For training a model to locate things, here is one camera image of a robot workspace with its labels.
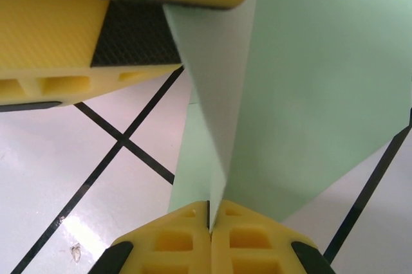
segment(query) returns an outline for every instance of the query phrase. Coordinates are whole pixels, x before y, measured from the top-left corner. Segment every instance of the black rubber pad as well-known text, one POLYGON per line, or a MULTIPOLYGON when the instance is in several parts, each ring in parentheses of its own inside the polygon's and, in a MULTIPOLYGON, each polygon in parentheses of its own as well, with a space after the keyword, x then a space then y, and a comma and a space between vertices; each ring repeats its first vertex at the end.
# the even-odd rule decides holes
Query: black rubber pad
POLYGON ((210 230, 211 228, 211 202, 210 200, 207 201, 207 209, 206 209, 206 227, 210 230))
POLYGON ((0 112, 49 109, 60 104, 61 102, 29 102, 27 104, 0 105, 0 112))
POLYGON ((109 247, 92 267, 89 274, 119 274, 132 249, 133 244, 127 241, 109 247))
POLYGON ((180 63, 162 5, 109 3, 91 67, 180 63))
POLYGON ((302 242, 293 242, 292 248, 307 274, 335 274, 316 248, 302 242))

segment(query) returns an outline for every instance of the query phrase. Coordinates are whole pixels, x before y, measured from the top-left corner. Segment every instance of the small debris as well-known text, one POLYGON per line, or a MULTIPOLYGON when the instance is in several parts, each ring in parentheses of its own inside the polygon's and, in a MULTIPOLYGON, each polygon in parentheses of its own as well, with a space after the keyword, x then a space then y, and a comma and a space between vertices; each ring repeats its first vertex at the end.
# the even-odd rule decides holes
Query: small debris
POLYGON ((70 253, 73 256, 73 260, 76 263, 79 263, 80 257, 81 257, 81 252, 80 252, 80 243, 77 243, 76 245, 73 245, 70 248, 70 253))

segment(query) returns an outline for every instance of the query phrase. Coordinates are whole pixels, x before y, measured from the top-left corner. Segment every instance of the white surface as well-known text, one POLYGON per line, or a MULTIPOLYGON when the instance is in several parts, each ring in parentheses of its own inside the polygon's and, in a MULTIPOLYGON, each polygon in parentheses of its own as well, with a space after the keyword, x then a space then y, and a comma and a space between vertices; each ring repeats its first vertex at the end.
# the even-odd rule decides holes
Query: white surface
POLYGON ((412 272, 412 134, 332 262, 337 274, 412 272))
POLYGON ((176 172, 191 94, 184 71, 130 138, 173 174, 176 172))
POLYGON ((309 236, 324 253, 388 145, 357 165, 322 194, 283 221, 309 236))
POLYGON ((171 188, 121 149, 24 274, 87 273, 117 237, 166 214, 171 188), (78 263, 70 253, 77 243, 78 263))
POLYGON ((170 74, 85 101, 120 132, 124 132, 170 74))
POLYGON ((73 106, 0 113, 1 273, 14 269, 114 142, 73 106))

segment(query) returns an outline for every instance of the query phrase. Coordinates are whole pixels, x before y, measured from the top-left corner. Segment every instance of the black line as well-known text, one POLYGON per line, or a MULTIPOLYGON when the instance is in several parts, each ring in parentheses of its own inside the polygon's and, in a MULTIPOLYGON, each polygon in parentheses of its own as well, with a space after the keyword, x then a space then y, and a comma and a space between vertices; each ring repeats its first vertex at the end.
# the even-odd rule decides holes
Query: black line
POLYGON ((81 102, 76 105, 77 109, 82 111, 86 116, 91 118, 97 125, 99 125, 103 130, 110 134, 114 139, 125 146, 129 151, 131 151, 135 156, 142 160, 146 165, 152 168, 157 174, 164 178, 167 182, 173 185, 174 174, 167 170, 161 163, 156 161, 148 153, 146 153, 142 148, 137 146, 130 139, 126 138, 120 131, 114 128, 109 122, 103 119, 99 114, 94 112, 85 103, 81 102))
POLYGON ((167 182, 173 185, 174 181, 174 174, 163 167, 158 161, 156 161, 153 157, 148 155, 145 151, 143 151, 139 146, 134 144, 129 139, 124 140, 124 146, 129 151, 131 151, 134 155, 136 155, 140 160, 142 160, 146 165, 151 167, 157 174, 159 174, 162 178, 164 178, 167 182))
POLYGON ((379 182, 383 178, 385 172, 387 171, 389 165, 393 161, 393 158, 397 154, 400 146, 410 132, 411 126, 406 127, 403 131, 398 133, 388 145, 385 153, 382 155, 380 161, 378 162, 375 170, 372 172, 368 182, 366 182, 362 192, 359 194, 358 198, 354 202, 352 208, 345 217, 343 223, 337 230, 335 236, 327 247, 325 253, 323 254, 325 259, 331 264, 349 233, 351 232, 353 226, 357 222, 359 216, 361 216, 362 211, 365 209, 368 201, 370 200, 372 194, 377 188, 379 182))
POLYGON ((118 131, 114 126, 112 126, 108 121, 103 119, 99 114, 97 114, 91 107, 86 105, 84 102, 79 102, 75 104, 75 107, 82 111, 90 120, 99 125, 104 131, 106 131, 110 136, 114 137, 117 141, 124 138, 123 134, 118 131))
POLYGON ((13 269, 12 274, 20 274, 24 271, 24 269, 29 265, 33 258, 38 254, 38 252, 62 224, 63 220, 71 213, 77 203, 79 203, 79 201, 83 198, 84 194, 89 190, 92 184, 96 182, 98 177, 103 173, 104 169, 106 169, 121 148, 122 144, 120 142, 116 142, 106 156, 104 156, 103 160, 97 165, 95 170, 89 175, 87 180, 85 180, 83 185, 76 191, 66 206, 51 222, 49 227, 47 227, 46 231, 43 232, 32 248, 29 249, 23 259, 21 259, 18 265, 13 269))
POLYGON ((63 220, 70 215, 71 211, 83 198, 84 194, 90 189, 90 187, 96 182, 98 177, 103 173, 104 169, 110 164, 113 158, 118 154, 123 146, 125 146, 129 151, 140 158, 144 163, 151 167, 156 173, 161 175, 167 182, 173 184, 174 175, 163 167, 159 162, 153 159, 148 153, 143 151, 140 147, 135 145, 129 138, 136 131, 139 125, 146 119, 147 115, 153 110, 156 104, 162 99, 166 94, 167 90, 173 85, 177 78, 182 74, 183 66, 176 71, 174 71, 169 78, 164 82, 161 88, 156 92, 154 97, 150 99, 144 109, 135 118, 132 124, 126 129, 126 132, 122 134, 115 127, 113 127, 109 122, 107 122, 103 117, 97 114, 92 108, 87 106, 85 103, 81 102, 75 104, 75 107, 83 112, 88 118, 94 121, 98 126, 110 134, 114 139, 117 140, 116 144, 111 148, 111 150, 104 156, 103 160, 97 165, 95 170, 90 174, 90 176, 85 180, 83 185, 76 191, 73 197, 68 201, 64 208, 60 211, 57 217, 51 222, 49 227, 43 232, 39 239, 34 243, 34 245, 29 249, 26 255, 21 259, 18 265, 13 269, 12 274, 20 274, 27 268, 29 263, 38 254, 42 247, 47 243, 50 237, 55 233, 58 227, 62 224, 63 220))
POLYGON ((143 108, 140 114, 135 118, 135 120, 130 124, 129 128, 126 129, 124 132, 124 136, 130 138, 131 135, 136 131, 136 129, 140 126, 140 124, 147 118, 150 111, 156 106, 156 104, 162 99, 162 97, 166 94, 167 90, 174 84, 174 81, 182 74, 183 66, 175 71, 167 78, 165 83, 160 87, 160 89, 154 94, 152 99, 147 103, 147 105, 143 108))

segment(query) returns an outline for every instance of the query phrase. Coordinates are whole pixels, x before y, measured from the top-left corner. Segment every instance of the pale green card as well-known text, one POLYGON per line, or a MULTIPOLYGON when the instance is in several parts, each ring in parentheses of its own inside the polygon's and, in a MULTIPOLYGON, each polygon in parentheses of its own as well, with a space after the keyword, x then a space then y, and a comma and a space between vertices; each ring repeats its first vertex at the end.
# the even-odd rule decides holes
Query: pale green card
POLYGON ((171 206, 209 192, 212 220, 223 195, 282 220, 403 129, 411 105, 411 3, 166 8, 199 98, 196 112, 189 106, 171 206), (200 160, 188 159, 200 152, 200 160), (187 180, 205 174, 210 181, 187 180))

